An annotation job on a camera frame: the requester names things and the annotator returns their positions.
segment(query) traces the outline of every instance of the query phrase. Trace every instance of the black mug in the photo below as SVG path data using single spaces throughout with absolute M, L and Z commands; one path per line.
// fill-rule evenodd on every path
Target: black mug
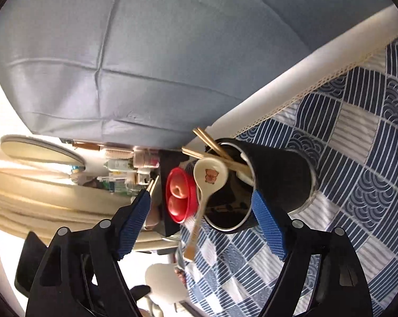
M 316 173 L 305 154 L 292 149 L 277 149 L 232 138 L 216 140 L 234 161 L 247 164 L 253 187 L 240 180 L 234 171 L 222 189 L 209 199 L 206 222 L 215 230 L 232 234 L 258 225 L 252 211 L 254 189 L 287 213 L 298 213 L 311 202 L 316 192 Z

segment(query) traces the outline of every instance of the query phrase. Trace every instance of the apple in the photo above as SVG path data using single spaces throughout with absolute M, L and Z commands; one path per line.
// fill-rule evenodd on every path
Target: apple
M 187 211 L 187 199 L 170 196 L 168 199 L 168 211 L 175 217 L 184 217 Z
M 171 178 L 170 192 L 179 199 L 186 199 L 189 196 L 189 186 L 182 174 L 176 174 Z

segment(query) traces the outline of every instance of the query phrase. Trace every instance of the blue patterned tablecloth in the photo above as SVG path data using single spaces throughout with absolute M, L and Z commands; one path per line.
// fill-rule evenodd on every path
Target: blue patterned tablecloth
M 378 316 L 398 291 L 398 39 L 239 139 L 309 156 L 320 190 L 291 217 L 346 230 Z M 181 247 L 192 225 L 182 228 Z M 258 316 L 283 265 L 260 229 L 223 235 L 203 221 L 198 246 L 186 267 L 192 302 L 210 316 Z M 317 266 L 313 256 L 295 314 L 307 308 Z

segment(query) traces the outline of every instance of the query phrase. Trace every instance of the beige curtain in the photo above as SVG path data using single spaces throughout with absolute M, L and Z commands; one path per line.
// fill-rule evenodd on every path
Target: beige curtain
M 21 169 L 21 168 L 0 168 L 0 172 L 24 178 L 46 180 L 48 182 L 57 182 L 58 180 L 68 180 L 70 175 L 60 171 L 46 171 L 42 169 Z
M 71 231 L 92 228 L 101 219 L 112 218 L 130 199 L 104 190 L 51 183 L 0 171 L 0 230 L 25 238 L 34 231 L 49 244 L 58 228 Z M 156 232 L 142 232 L 135 250 L 177 246 Z

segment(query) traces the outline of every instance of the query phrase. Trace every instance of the white spoon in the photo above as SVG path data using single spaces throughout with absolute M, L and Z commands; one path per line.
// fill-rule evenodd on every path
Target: white spoon
M 189 242 L 183 253 L 183 258 L 189 262 L 194 261 L 195 258 L 200 225 L 205 214 L 208 199 L 226 184 L 228 169 L 224 162 L 218 158 L 205 157 L 196 162 L 193 169 L 193 176 L 200 190 L 200 202 L 195 225 L 193 226 Z

